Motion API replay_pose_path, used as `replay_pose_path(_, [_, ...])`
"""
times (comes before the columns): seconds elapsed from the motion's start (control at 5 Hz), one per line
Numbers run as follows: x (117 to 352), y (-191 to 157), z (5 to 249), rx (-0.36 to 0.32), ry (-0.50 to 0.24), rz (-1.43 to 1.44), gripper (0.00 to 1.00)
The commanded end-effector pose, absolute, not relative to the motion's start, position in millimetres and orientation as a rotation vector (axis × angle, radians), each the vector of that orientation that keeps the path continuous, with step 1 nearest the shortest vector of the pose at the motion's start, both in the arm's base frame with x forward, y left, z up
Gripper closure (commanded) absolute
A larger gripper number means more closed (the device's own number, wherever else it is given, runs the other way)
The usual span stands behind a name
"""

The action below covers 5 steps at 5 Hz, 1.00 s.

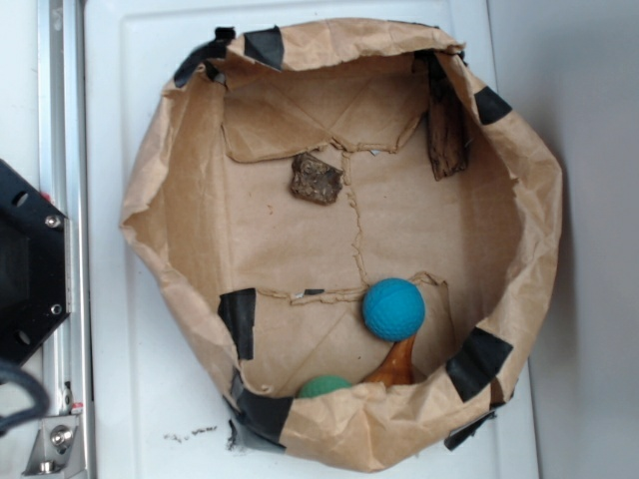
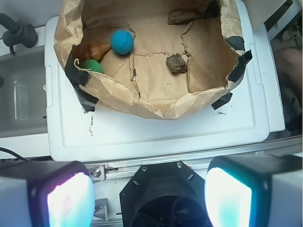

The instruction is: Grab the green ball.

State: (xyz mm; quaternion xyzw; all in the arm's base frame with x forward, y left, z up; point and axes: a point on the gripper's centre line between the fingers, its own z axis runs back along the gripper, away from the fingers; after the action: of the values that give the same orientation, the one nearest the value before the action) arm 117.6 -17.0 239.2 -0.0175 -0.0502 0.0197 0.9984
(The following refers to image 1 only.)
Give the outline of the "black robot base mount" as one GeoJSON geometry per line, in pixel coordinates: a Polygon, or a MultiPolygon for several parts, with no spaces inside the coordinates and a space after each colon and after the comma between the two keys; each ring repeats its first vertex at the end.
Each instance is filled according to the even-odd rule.
{"type": "Polygon", "coordinates": [[[69,315],[66,217],[1,163],[1,357],[22,365],[69,315]]]}

